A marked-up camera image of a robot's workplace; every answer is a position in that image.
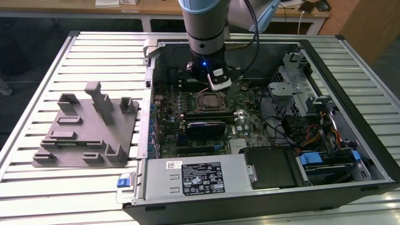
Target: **motherboard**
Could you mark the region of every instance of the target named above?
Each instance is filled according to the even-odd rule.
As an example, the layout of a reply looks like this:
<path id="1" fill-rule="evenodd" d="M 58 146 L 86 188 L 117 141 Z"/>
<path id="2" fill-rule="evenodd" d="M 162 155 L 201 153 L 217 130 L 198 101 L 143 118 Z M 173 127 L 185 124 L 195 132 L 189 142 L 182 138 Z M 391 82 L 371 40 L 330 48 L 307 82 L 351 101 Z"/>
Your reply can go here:
<path id="1" fill-rule="evenodd" d="M 203 87 L 183 81 L 155 85 L 162 158 L 235 154 L 271 145 L 259 110 L 262 88 L 246 80 L 225 91 Z"/>

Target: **cpu socket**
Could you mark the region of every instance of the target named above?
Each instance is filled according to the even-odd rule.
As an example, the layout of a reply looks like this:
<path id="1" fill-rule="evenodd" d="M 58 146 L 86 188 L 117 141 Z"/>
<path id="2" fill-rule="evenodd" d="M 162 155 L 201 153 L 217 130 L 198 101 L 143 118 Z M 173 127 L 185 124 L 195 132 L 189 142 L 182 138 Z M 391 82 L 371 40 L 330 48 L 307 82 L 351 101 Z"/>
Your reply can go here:
<path id="1" fill-rule="evenodd" d="M 197 95 L 199 112 L 226 112 L 226 94 L 223 92 L 206 92 Z"/>

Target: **power supply label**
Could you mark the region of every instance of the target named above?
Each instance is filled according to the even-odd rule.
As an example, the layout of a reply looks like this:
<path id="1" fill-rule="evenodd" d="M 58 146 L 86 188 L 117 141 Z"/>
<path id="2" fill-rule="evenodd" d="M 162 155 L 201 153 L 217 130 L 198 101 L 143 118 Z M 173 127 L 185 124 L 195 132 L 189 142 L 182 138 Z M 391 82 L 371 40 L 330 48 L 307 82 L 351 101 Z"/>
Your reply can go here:
<path id="1" fill-rule="evenodd" d="M 225 193 L 221 162 L 182 165 L 182 183 L 186 196 Z"/>

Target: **black metal frame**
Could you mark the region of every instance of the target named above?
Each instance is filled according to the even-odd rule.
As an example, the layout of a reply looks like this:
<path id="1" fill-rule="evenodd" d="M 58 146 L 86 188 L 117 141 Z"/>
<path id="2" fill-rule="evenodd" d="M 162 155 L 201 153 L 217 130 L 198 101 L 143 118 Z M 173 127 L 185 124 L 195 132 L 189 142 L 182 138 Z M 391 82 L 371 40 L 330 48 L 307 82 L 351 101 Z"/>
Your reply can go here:
<path id="1" fill-rule="evenodd" d="M 186 224 L 207 221 L 218 221 L 235 218 L 249 218 L 271 214 L 283 214 L 310 210 L 329 210 L 338 208 L 362 197 L 385 193 L 400 186 L 400 167 L 393 158 L 381 139 L 374 133 L 362 113 L 351 98 L 346 94 L 327 65 L 309 40 L 266 40 L 262 42 L 298 42 L 305 49 L 311 63 L 315 65 L 330 89 L 334 92 L 343 109 L 357 126 L 361 135 L 369 144 L 385 170 L 394 182 L 358 185 L 350 187 L 325 188 L 318 190 L 302 190 L 287 193 L 271 193 L 265 195 L 238 196 L 163 204 L 125 204 L 125 211 L 142 225 Z"/>

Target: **metal slotted table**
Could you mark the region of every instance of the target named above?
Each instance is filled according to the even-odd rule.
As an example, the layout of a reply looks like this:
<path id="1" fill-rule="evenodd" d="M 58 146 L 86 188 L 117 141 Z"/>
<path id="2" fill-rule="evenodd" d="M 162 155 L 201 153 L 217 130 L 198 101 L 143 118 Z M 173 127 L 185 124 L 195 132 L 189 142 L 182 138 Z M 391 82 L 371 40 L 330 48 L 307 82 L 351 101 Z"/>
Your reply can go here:
<path id="1" fill-rule="evenodd" d="M 231 37 L 253 38 L 239 34 Z M 86 82 L 101 81 L 103 93 L 111 98 L 133 97 L 145 109 L 151 97 L 143 65 L 149 43 L 186 38 L 182 33 L 73 32 L 0 152 L 0 225 L 138 224 L 117 203 L 117 181 L 122 173 L 137 167 L 145 122 L 141 111 L 131 160 L 125 168 L 35 168 L 31 162 L 58 114 L 61 94 L 90 98 L 85 93 Z M 265 40 L 279 38 L 310 40 L 390 153 L 400 161 L 400 102 L 347 41 L 334 36 L 262 36 Z M 334 210 L 247 218 L 225 224 L 398 224 L 399 208 L 400 193 L 395 190 Z"/>

